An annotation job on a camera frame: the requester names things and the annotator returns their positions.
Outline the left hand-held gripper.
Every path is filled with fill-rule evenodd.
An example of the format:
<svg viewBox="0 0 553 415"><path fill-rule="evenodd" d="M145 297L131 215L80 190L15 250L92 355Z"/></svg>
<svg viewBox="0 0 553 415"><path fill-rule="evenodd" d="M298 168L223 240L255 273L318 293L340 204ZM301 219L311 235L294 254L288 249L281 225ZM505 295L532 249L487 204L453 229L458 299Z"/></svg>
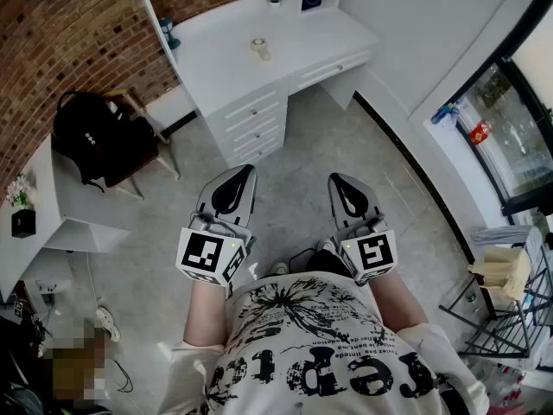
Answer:
<svg viewBox="0 0 553 415"><path fill-rule="evenodd" d="M254 242L247 227L256 189L253 165L229 169L211 180L200 193L199 213L181 229L176 268L193 280L230 288Z"/></svg>

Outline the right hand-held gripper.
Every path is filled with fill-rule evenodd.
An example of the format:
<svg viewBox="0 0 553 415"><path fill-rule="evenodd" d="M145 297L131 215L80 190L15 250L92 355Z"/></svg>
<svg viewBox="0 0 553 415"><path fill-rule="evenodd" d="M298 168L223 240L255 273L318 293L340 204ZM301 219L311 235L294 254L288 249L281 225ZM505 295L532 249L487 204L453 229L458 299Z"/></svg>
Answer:
<svg viewBox="0 0 553 415"><path fill-rule="evenodd" d="M393 270L397 266L396 237L381 214L375 191L341 173L332 173L327 185L336 227L342 229L332 240L355 283L364 285Z"/></svg>

